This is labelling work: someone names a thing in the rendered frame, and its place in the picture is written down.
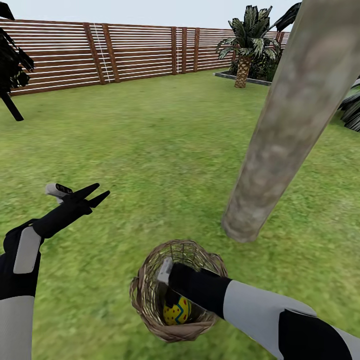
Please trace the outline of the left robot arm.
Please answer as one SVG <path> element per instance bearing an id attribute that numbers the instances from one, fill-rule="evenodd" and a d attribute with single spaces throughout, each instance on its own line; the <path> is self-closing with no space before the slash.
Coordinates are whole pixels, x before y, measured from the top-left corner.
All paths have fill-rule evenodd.
<path id="1" fill-rule="evenodd" d="M 83 215 L 91 214 L 109 194 L 85 200 L 100 186 L 92 184 L 76 192 L 50 183 L 45 193 L 59 206 L 42 218 L 32 218 L 13 228 L 3 240 L 0 255 L 0 360 L 32 360 L 32 321 L 39 275 L 40 246 Z"/>

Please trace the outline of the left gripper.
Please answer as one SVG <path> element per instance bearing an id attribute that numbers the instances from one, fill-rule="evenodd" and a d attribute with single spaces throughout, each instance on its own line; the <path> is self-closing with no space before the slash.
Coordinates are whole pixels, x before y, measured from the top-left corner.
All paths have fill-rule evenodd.
<path id="1" fill-rule="evenodd" d="M 63 204 L 47 214 L 48 220 L 59 229 L 64 229 L 83 215 L 91 214 L 92 208 L 96 208 L 109 194 L 106 191 L 92 200 L 85 200 L 92 192 L 100 186 L 99 183 L 92 184 L 71 194 L 62 197 Z"/>

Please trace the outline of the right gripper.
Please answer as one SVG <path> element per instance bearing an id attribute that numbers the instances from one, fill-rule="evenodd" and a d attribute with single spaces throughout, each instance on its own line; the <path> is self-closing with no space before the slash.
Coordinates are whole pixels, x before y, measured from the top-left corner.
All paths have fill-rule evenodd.
<path id="1" fill-rule="evenodd" d="M 165 293 L 163 295 L 163 300 L 165 302 L 165 305 L 169 308 L 173 308 L 174 305 L 178 305 L 179 304 L 179 300 L 181 295 L 178 294 L 177 292 L 173 291 L 171 286 L 171 280 L 173 278 L 170 279 L 168 286 L 166 287 Z"/>

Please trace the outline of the wicker basket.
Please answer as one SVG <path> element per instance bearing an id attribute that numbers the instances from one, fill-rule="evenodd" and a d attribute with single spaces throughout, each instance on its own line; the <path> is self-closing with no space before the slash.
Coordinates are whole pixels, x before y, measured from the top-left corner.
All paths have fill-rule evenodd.
<path id="1" fill-rule="evenodd" d="M 158 280 L 159 271 L 155 268 L 158 264 L 164 264 L 161 250 L 167 247 L 171 249 L 175 246 L 178 246 L 177 250 L 182 254 L 180 258 L 182 264 L 186 265 L 188 260 L 188 263 L 194 267 L 197 258 L 201 264 L 200 268 L 212 268 L 215 273 L 228 278 L 227 267 L 222 257 L 217 253 L 208 253 L 201 245 L 192 240 L 172 239 L 158 245 L 147 255 L 137 277 L 134 276 L 130 283 L 129 298 L 131 298 L 131 306 L 136 309 L 149 331 L 154 333 L 159 340 L 169 344 L 180 341 L 193 342 L 200 335 L 207 333 L 219 319 L 215 312 L 199 308 L 197 314 L 185 321 L 184 324 L 168 326 L 165 322 L 160 304 L 161 288 L 165 283 Z M 192 254 L 189 259 L 187 252 Z M 133 293 L 136 288 L 136 299 L 134 299 Z"/>

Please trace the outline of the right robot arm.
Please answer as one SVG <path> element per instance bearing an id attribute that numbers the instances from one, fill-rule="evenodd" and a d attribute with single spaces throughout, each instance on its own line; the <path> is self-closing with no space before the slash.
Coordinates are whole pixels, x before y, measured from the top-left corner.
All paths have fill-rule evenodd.
<path id="1" fill-rule="evenodd" d="M 163 260 L 158 280 L 167 287 L 165 305 L 173 308 L 180 297 L 215 312 L 278 360 L 360 360 L 360 338 L 317 316 L 309 305 L 261 289 L 212 269 Z"/>

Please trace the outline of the easter egg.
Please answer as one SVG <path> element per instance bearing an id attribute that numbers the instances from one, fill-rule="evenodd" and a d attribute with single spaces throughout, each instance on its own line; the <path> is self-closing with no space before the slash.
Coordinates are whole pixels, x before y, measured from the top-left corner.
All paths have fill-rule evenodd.
<path id="1" fill-rule="evenodd" d="M 187 298 L 180 296 L 178 305 L 173 305 L 173 308 L 167 307 L 165 302 L 162 304 L 161 312 L 164 313 L 164 321 L 170 325 L 181 325 L 187 321 L 193 313 L 193 304 Z"/>

